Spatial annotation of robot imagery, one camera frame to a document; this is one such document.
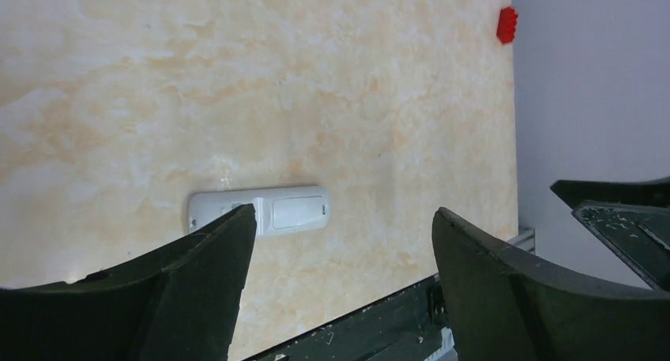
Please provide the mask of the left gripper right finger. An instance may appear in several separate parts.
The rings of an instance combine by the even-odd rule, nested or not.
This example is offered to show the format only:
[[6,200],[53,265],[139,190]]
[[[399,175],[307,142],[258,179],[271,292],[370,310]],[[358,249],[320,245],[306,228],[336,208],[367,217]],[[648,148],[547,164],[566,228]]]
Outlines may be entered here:
[[666,360],[669,295],[575,272],[447,208],[432,243],[462,360]]

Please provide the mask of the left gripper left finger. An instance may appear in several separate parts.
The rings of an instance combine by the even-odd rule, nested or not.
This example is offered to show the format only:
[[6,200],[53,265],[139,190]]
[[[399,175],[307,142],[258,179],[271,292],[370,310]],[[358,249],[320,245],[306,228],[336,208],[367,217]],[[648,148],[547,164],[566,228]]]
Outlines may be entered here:
[[226,360],[256,226],[240,205],[77,282],[2,290],[2,359]]

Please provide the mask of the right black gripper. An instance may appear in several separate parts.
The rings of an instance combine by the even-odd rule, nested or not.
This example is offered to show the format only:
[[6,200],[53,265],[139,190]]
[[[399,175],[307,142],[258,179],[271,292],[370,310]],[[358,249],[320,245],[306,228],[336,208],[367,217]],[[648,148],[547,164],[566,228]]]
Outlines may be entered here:
[[559,180],[551,191],[573,217],[654,290],[669,290],[669,178]]

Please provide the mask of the white battery cover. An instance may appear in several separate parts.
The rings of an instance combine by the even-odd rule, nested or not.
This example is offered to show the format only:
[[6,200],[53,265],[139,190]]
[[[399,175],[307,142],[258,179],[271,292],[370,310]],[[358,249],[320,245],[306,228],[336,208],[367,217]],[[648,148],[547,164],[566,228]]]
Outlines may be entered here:
[[275,200],[273,202],[273,227],[284,229],[312,224],[323,216],[323,205],[321,196]]

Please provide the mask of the white remote control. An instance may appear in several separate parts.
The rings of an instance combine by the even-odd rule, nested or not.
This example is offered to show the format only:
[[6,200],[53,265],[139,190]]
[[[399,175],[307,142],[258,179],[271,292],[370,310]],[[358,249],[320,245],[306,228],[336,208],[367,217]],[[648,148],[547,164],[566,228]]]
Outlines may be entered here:
[[188,201],[188,232],[247,204],[254,206],[257,236],[321,229],[329,222],[330,203],[329,192],[321,186],[196,193]]

